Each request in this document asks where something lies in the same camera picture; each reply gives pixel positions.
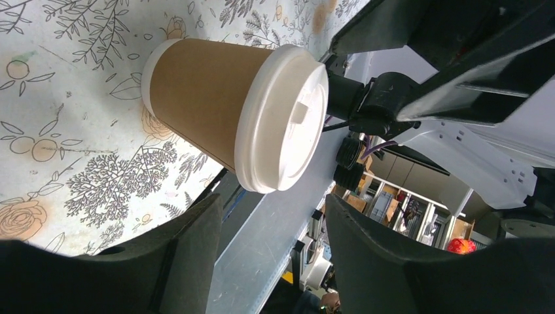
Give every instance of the leaf print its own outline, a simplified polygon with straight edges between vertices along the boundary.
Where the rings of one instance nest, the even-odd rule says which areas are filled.
[[[174,182],[175,188],[179,188],[183,183],[186,183],[190,176],[201,170],[204,164],[208,161],[208,156],[204,153],[199,153],[197,156],[186,154],[182,155],[180,159],[181,158],[184,158],[185,160],[179,167],[179,176]]]
[[[141,73],[131,73],[131,78],[135,81],[135,83],[137,84],[141,84],[141,78],[142,78],[142,74]]]
[[[31,21],[23,18],[23,14],[27,7],[27,3],[30,1],[31,0],[22,1],[14,5],[9,5],[6,1],[2,1],[0,3],[2,7],[6,7],[5,9],[1,9],[0,13],[3,12],[7,16],[11,16],[14,18],[13,21],[0,21],[0,23],[3,24],[2,26],[4,26],[4,27],[0,27],[0,33],[5,32],[6,34],[9,34],[11,31],[15,30],[17,33],[23,35],[23,30],[18,27],[18,23],[19,22],[26,23],[26,24],[31,23]],[[18,10],[18,12],[9,11],[12,9]]]
[[[107,79],[106,79],[106,83],[108,83],[111,79],[113,79],[118,73],[114,73],[112,75],[110,75]]]
[[[54,129],[56,127],[56,124],[58,124],[58,119],[52,120],[49,123],[47,123],[39,132],[39,136],[44,136],[48,133],[50,133],[50,131],[52,131],[52,129]]]
[[[0,90],[5,90],[6,88],[11,87],[15,82],[15,80],[10,80],[4,83],[2,86],[0,86]]]
[[[312,19],[312,11],[306,9],[307,0],[293,0],[293,6],[295,8],[295,16],[291,21],[284,25],[287,27],[289,33],[289,38],[293,35],[300,35],[299,39],[294,39],[290,43],[296,46],[308,46],[308,41],[310,40],[310,31],[305,30],[306,26],[309,25]]]
[[[13,134],[23,135],[24,132],[20,130],[18,127],[14,126],[13,124],[9,124],[8,122],[0,121],[0,124],[8,131]]]
[[[264,3],[265,0],[258,1],[259,4]],[[231,24],[235,17],[245,18],[247,14],[253,9],[255,0],[226,0],[226,8],[220,13],[220,28],[223,28],[227,23]]]
[[[147,138],[145,139],[145,142],[143,143],[144,147],[152,147],[152,146],[157,146],[158,144],[160,144],[162,142],[161,139],[157,139],[155,138],[152,134],[150,134],[149,136],[147,136]]]
[[[55,191],[61,189],[62,187],[63,187],[62,183],[50,183],[43,186],[38,193],[40,196],[46,196],[51,193],[54,193]]]
[[[341,18],[343,15],[350,16],[353,9],[357,7],[359,0],[343,0],[336,8],[335,15]]]
[[[49,78],[53,77],[54,74],[56,74],[55,72],[49,73],[49,74],[45,74],[45,75],[41,75],[39,77],[33,77],[29,80],[27,80],[28,82],[42,82],[44,80],[48,80]]]
[[[83,140],[81,139],[66,139],[65,141],[62,141],[60,144],[65,146],[75,146],[75,145],[81,144],[81,142],[83,142]]]
[[[185,192],[185,206],[186,208],[189,207],[191,204],[191,198],[189,196],[189,194],[187,194],[187,192]],[[163,208],[165,208],[168,211],[168,216],[170,216],[171,219],[175,219],[178,216],[182,215],[185,210],[184,209],[180,209],[177,206],[168,204],[168,203],[161,203],[160,206],[162,206]]]
[[[281,37],[275,29],[270,30],[267,14],[260,15],[256,10],[251,12],[252,18],[247,19],[247,29],[243,31],[246,44],[254,47],[276,49],[281,46]]]
[[[21,95],[23,95],[23,92],[25,92],[25,81],[23,80],[21,82],[21,85],[19,85],[19,96],[21,97]]]
[[[50,243],[45,247],[46,252],[56,254],[65,241],[65,232],[58,234]]]
[[[122,16],[126,15],[129,10],[122,10],[119,7],[127,5],[129,1],[105,1],[102,7],[96,6],[100,9],[93,9],[96,3],[101,2],[98,0],[51,1],[59,4],[60,7],[54,8],[50,5],[43,5],[43,7],[46,9],[45,13],[48,14],[47,22],[56,20],[53,17],[58,14],[56,23],[61,29],[54,31],[57,35],[56,38],[61,39],[67,35],[67,38],[71,40],[75,36],[80,43],[88,46],[85,50],[78,50],[73,53],[74,56],[78,56],[73,62],[83,61],[88,64],[88,61],[92,60],[95,65],[93,70],[104,70],[107,64],[114,67],[114,56],[109,56],[109,54],[113,53],[121,58],[117,45],[126,45],[122,32],[129,32],[129,29],[121,20]]]
[[[121,100],[132,100],[132,99],[139,99],[141,98],[141,83],[140,83],[140,76],[138,73],[133,73],[131,78],[127,78],[118,86],[116,86],[110,95],[117,99]]]
[[[11,198],[9,200],[0,201],[0,204],[2,204],[2,205],[14,205],[14,204],[23,203],[24,201],[25,200],[23,198]]]
[[[125,225],[123,222],[118,221],[115,224],[112,224],[102,232],[100,235],[100,239],[102,239],[102,243],[98,246],[95,251],[103,251],[108,248],[108,246],[115,241],[119,240],[123,236],[123,231],[125,229]]]
[[[81,222],[97,228],[107,220],[127,218],[131,195],[146,198],[159,191],[168,178],[167,164],[176,160],[177,152],[169,141],[163,148],[141,146],[130,160],[117,154],[92,158],[84,171],[66,183],[72,196],[64,205],[67,216],[84,215]]]

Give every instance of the red object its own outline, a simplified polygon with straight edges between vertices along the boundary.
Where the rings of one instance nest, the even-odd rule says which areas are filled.
[[[397,201],[399,201],[399,203],[402,203],[405,197],[406,197],[406,194],[404,192],[401,192],[399,193],[399,195],[397,195]]]
[[[447,251],[457,254],[468,254],[476,250],[476,245],[471,240],[453,239],[447,246]]]

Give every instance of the black cable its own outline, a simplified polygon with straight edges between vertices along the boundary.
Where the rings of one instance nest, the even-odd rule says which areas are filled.
[[[332,125],[332,126],[325,126],[325,127],[322,129],[322,132],[337,130],[337,129],[340,129],[340,128],[345,128],[346,126],[349,126],[349,121],[337,123],[337,124],[334,124],[334,125]]]

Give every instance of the brown cardboard sleeve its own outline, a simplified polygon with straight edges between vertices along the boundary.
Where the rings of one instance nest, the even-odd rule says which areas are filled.
[[[169,129],[235,172],[234,149],[243,103],[272,50],[183,39],[152,74],[152,111]]]

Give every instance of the person's hand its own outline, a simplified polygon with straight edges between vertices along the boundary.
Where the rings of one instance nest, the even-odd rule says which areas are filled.
[[[339,294],[336,292],[326,293],[322,296],[320,306],[325,306],[328,313],[336,311],[341,303],[339,302]]]

